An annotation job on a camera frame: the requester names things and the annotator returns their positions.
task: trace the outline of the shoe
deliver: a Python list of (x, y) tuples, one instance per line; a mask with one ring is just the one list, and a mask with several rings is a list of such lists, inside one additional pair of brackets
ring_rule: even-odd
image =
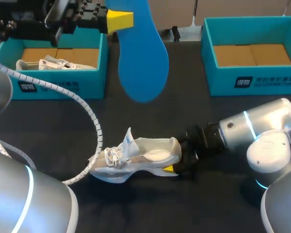
[(106, 148), (100, 153), (90, 173), (110, 183), (123, 183), (140, 170), (149, 171), (156, 176), (177, 176), (163, 169), (180, 159), (181, 146), (174, 137), (140, 137), (134, 140), (129, 128), (123, 143), (118, 147)]
[(25, 62), (18, 60), (16, 70), (46, 70), (46, 69), (96, 69), (91, 66), (70, 63), (63, 59), (56, 59), (47, 55), (39, 62)]

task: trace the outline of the cardboard box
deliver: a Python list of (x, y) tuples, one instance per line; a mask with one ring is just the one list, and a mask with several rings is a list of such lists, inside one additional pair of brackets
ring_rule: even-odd
[(25, 62), (38, 62), (44, 59), (45, 56), (50, 55), (56, 57), (57, 49), (40, 49), (40, 48), (27, 48), (21, 57)]
[(55, 58), (64, 59), (68, 62), (75, 63), (73, 57), (73, 49), (58, 49)]
[(220, 67), (256, 66), (250, 46), (213, 46)]
[(220, 67), (291, 66), (283, 44), (213, 46)]
[(251, 45), (257, 66), (291, 66), (283, 44)]
[(64, 59), (75, 64), (87, 65), (97, 68), (99, 49), (42, 49), (26, 48), (22, 60), (37, 62), (47, 55), (57, 59)]
[[(102, 99), (104, 97), (108, 41), (106, 35), (95, 29), (76, 28), (74, 34), (63, 34), (58, 49), (48, 41), (31, 41), (9, 39), (0, 45), (0, 63), (15, 69), (16, 61), (24, 59), (37, 62), (46, 55), (62, 58), (69, 62), (94, 66), (97, 69), (87, 70), (22, 70), (25, 75), (54, 83), (73, 91), (83, 99)], [(11, 78), (13, 100), (53, 100), (69, 97), (50, 90), (44, 86), (31, 85), (22, 89), (24, 82)]]
[(202, 33), (212, 96), (291, 94), (291, 17), (206, 18)]

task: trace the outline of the led light ring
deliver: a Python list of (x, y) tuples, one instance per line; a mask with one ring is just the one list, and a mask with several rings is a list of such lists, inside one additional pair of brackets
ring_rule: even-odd
[(258, 183), (258, 185), (260, 185), (262, 188), (265, 188), (265, 189), (267, 189), (267, 187), (265, 187), (265, 186), (263, 186), (263, 185), (261, 185), (257, 180), (256, 180), (256, 182)]
[(257, 136), (256, 136), (256, 133), (253, 130), (253, 126), (252, 126), (251, 120), (249, 119), (249, 115), (248, 115), (248, 113), (246, 111), (244, 111), (243, 114), (244, 114), (244, 117), (246, 118), (247, 125), (248, 125), (248, 127), (249, 127), (249, 129), (250, 129), (250, 131), (252, 133), (252, 136), (253, 136), (253, 138), (255, 140), (257, 138)]
[(27, 215), (27, 212), (28, 212), (28, 209), (29, 209), (29, 206), (30, 206), (30, 203), (31, 203), (31, 200), (32, 200), (32, 194), (33, 194), (33, 174), (32, 174), (32, 171), (31, 169), (26, 166), (26, 169), (28, 170), (28, 174), (29, 174), (29, 189), (28, 189), (28, 195), (27, 195), (27, 198), (26, 198), (26, 202), (25, 202), (25, 205), (24, 205), (24, 208), (19, 216), (19, 219), (16, 223), (16, 225), (14, 226), (14, 229), (12, 230), (11, 233), (17, 233), (18, 230), (20, 229), (21, 225), (23, 224), (24, 220), (25, 220), (25, 217)]

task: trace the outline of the blue insole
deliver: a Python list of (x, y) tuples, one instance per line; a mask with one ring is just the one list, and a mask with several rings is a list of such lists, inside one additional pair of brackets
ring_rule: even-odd
[(106, 6), (114, 11), (134, 13), (134, 27), (117, 32), (118, 73), (124, 90), (135, 101), (156, 98), (166, 84), (169, 60), (147, 0), (106, 0)]

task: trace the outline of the open box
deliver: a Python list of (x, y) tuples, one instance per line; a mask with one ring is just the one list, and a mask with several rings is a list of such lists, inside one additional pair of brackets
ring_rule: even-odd
[[(29, 41), (9, 39), (0, 45), (0, 63), (16, 68), (27, 48), (52, 48), (48, 41)], [(63, 34), (59, 40), (59, 49), (99, 49), (96, 70), (23, 70), (20, 73), (42, 79), (69, 89), (83, 99), (102, 99), (107, 72), (108, 41), (106, 35), (96, 29), (76, 28), (74, 34)], [(66, 99), (67, 96), (45, 87), (26, 85), (11, 78), (13, 100), (49, 100)]]
[[(257, 45), (265, 44), (283, 45), (291, 62), (291, 17), (206, 18), (201, 55), (210, 94), (212, 96), (291, 94), (291, 65), (219, 66), (214, 47), (227, 45), (259, 47)], [(278, 56), (273, 50), (258, 51), (262, 55), (268, 52)]]

